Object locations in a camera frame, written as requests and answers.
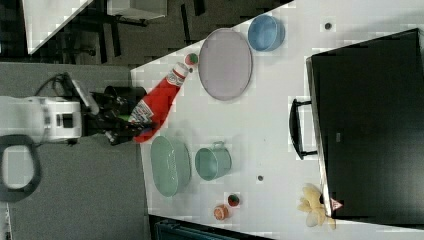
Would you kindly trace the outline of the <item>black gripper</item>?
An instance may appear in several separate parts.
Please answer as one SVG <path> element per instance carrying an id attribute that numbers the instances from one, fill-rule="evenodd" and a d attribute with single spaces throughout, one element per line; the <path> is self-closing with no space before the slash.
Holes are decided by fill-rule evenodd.
<path id="1" fill-rule="evenodd" d="M 157 125 L 151 120 L 129 120 L 132 111 L 146 94 L 143 87 L 107 86 L 103 93 L 92 92 L 91 96 L 99 107 L 99 113 L 94 115 L 84 110 L 82 136 L 104 134 L 114 146 L 154 130 Z"/>

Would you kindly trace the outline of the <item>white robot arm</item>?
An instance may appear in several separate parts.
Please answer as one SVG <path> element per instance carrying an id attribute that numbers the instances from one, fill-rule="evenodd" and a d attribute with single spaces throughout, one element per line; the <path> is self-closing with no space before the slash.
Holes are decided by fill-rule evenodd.
<path id="1" fill-rule="evenodd" d="M 62 96 L 1 98 L 1 200 L 29 197 L 42 179 L 37 148 L 74 145 L 82 137 L 104 134 L 112 145 L 152 130 L 154 123 L 131 122 L 124 116 L 135 102 L 119 95 L 84 92 L 77 87 Z"/>

